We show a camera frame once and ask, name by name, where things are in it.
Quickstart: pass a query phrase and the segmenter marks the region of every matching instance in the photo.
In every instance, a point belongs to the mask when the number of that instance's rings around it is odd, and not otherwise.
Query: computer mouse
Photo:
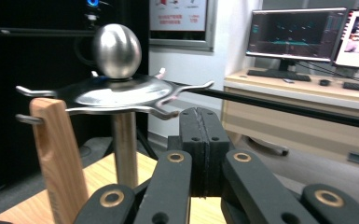
[[[321,86],[329,86],[330,85],[330,80],[321,79],[321,80],[319,80],[319,85],[321,85]]]

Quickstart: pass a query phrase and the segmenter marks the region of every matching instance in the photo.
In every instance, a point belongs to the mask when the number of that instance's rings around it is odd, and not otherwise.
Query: black cabinet
[[[148,1],[109,1],[98,11],[99,25],[120,23],[138,36],[143,59],[137,73],[148,73]],[[86,30],[87,1],[0,0],[0,27],[51,30]],[[98,69],[88,60],[92,37],[0,36],[0,186],[39,170],[32,126],[16,121],[29,114],[31,98],[15,87],[55,90],[91,76]],[[147,132],[147,115],[137,115],[138,126]],[[95,136],[110,136],[110,116],[71,117],[77,143]]]

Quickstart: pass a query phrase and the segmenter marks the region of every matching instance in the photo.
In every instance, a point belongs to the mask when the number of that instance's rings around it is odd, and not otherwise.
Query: desk
[[[279,78],[247,76],[247,70],[227,76],[225,91],[359,117],[359,91],[342,89],[344,79],[310,75],[311,82],[289,84]],[[320,86],[320,79],[330,79],[331,85]],[[243,134],[336,161],[359,152],[356,127],[230,101],[224,102],[222,113],[232,139]]]
[[[143,183],[151,177],[157,162],[140,153],[137,153],[137,157],[139,183]],[[109,155],[83,170],[89,196],[105,185],[117,183],[115,167],[114,156]],[[16,224],[54,223],[47,191],[43,190],[6,210],[0,214],[0,220]],[[226,223],[220,209],[220,198],[208,198],[206,200],[192,198],[190,222]]]

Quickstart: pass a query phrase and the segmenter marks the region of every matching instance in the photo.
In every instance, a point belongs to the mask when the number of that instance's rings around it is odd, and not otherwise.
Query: silver egg-shaped object
[[[94,59],[107,77],[132,77],[142,60],[142,50],[136,35],[120,24],[100,28],[93,39]]]

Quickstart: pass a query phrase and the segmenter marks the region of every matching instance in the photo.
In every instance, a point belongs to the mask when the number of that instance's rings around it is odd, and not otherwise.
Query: wooden handle
[[[64,101],[35,98],[31,115],[37,154],[55,223],[73,223],[89,196],[72,124]]]

